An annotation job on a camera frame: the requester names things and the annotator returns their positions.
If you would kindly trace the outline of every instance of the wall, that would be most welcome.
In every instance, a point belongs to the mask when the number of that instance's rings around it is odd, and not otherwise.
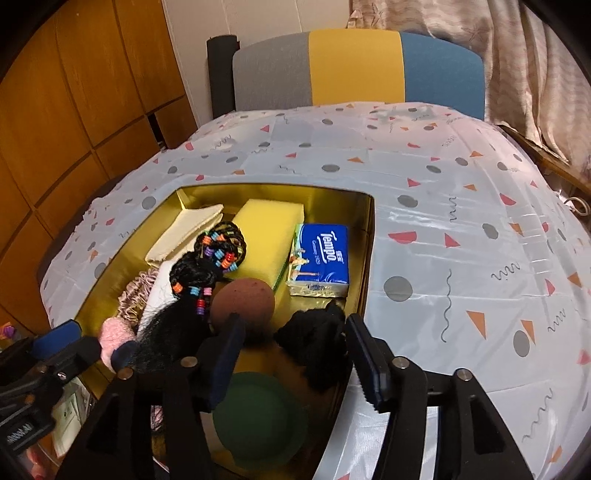
[[[290,33],[345,28],[349,0],[163,0],[168,30],[193,114],[212,119],[206,41],[238,36],[241,46]]]
[[[96,189],[158,152],[151,114],[169,147],[196,130],[160,0],[69,0],[20,52],[0,83],[0,325],[49,329],[40,259]]]

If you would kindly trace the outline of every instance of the metal screw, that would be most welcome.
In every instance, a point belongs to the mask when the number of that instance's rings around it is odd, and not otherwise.
[[[120,380],[129,380],[134,376],[134,370],[130,367],[123,367],[117,372],[117,378]]]
[[[197,365],[197,359],[193,356],[186,356],[181,360],[181,365],[185,368],[193,368]]]
[[[474,376],[474,375],[472,375],[472,372],[470,372],[466,368],[459,369],[456,372],[456,375],[460,380],[463,380],[464,382],[467,382],[468,380],[472,380],[472,377]]]
[[[408,368],[410,362],[408,361],[408,358],[406,358],[405,356],[397,356],[394,358],[394,360],[392,360],[392,364],[396,368],[404,370],[405,368]]]

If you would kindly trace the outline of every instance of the gray fabric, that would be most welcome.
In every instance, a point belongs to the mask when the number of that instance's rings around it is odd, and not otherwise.
[[[264,40],[234,54],[236,110],[312,105],[309,32]]]

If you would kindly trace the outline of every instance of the black fuzzy toy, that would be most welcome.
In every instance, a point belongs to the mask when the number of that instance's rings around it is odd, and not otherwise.
[[[348,371],[345,314],[334,300],[323,309],[295,312],[273,338],[305,367],[308,385],[317,392],[336,385]]]

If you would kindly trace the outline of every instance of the green ball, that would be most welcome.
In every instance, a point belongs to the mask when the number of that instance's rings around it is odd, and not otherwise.
[[[222,445],[247,470],[285,465],[304,443],[307,423],[306,412],[279,381],[257,372],[233,375],[213,411]]]

